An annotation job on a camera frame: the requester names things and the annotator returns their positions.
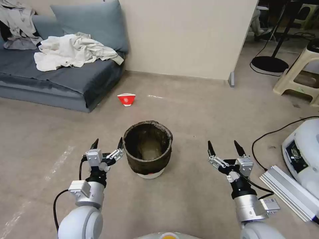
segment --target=metal extrusion bar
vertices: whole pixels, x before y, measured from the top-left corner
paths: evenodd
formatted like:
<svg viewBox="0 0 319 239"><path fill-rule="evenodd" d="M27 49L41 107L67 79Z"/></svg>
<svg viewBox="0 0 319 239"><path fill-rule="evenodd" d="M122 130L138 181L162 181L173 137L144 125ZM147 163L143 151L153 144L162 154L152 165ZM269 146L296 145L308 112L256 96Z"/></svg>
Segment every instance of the metal extrusion bar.
<svg viewBox="0 0 319 239"><path fill-rule="evenodd" d="M319 200L280 168L272 166L260 179L304 222L319 223Z"/></svg>

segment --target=person's leg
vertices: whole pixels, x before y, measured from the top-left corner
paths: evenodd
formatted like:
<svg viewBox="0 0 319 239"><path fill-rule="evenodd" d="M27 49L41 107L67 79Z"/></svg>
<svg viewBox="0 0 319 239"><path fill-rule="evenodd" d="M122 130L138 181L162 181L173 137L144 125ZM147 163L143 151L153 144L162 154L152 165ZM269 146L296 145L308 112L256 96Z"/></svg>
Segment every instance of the person's leg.
<svg viewBox="0 0 319 239"><path fill-rule="evenodd" d="M259 16L260 10L255 9L250 27L252 28L252 31L255 33L256 36L264 33L264 31L260 28Z"/></svg>

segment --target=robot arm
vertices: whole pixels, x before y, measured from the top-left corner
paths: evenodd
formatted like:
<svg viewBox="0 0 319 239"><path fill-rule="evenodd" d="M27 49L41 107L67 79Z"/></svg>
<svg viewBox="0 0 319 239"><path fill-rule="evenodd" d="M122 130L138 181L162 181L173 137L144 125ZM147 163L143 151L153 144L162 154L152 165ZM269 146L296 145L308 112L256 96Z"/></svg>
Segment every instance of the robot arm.
<svg viewBox="0 0 319 239"><path fill-rule="evenodd" d="M97 149L97 143L98 139L82 158L82 161L88 161L90 164L90 177L72 181L68 189L75 196L75 204L78 207L62 220L58 228L59 239L98 239L101 234L106 173L110 166L123 156L124 151L122 138L118 149L112 153L103 154Z"/></svg>
<svg viewBox="0 0 319 239"><path fill-rule="evenodd" d="M272 195L272 191L253 184L249 180L254 163L245 154L244 149L236 141L234 143L239 158L222 160L216 156L211 142L208 141L208 162L219 172L226 174L226 179L232 186L233 192L231 195L236 204L237 219L243 228L241 238L284 239L275 228L260 221L268 218L270 214L278 211L280 207L275 199L263 199L265 196ZM271 192L271 194L258 199L257 193L251 188L250 183L259 189Z"/></svg>

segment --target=black floor lamp base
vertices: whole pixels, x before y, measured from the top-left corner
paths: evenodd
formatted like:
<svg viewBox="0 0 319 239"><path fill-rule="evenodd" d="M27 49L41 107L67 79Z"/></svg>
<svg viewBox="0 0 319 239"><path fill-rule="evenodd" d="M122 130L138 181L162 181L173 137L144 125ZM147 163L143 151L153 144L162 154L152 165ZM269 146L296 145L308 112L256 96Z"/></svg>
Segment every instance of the black floor lamp base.
<svg viewBox="0 0 319 239"><path fill-rule="evenodd" d="M254 70L260 73L273 74L280 76L289 65L283 60L271 56L257 56L252 62Z"/></svg>

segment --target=yellow label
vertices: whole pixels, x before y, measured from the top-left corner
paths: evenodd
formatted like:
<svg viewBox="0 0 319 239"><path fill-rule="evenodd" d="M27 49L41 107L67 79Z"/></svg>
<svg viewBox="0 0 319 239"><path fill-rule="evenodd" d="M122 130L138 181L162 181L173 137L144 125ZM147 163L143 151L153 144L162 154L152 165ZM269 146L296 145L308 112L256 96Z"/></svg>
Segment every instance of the yellow label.
<svg viewBox="0 0 319 239"><path fill-rule="evenodd" d="M176 237L167 235L167 236L164 236L163 239L176 239Z"/></svg>

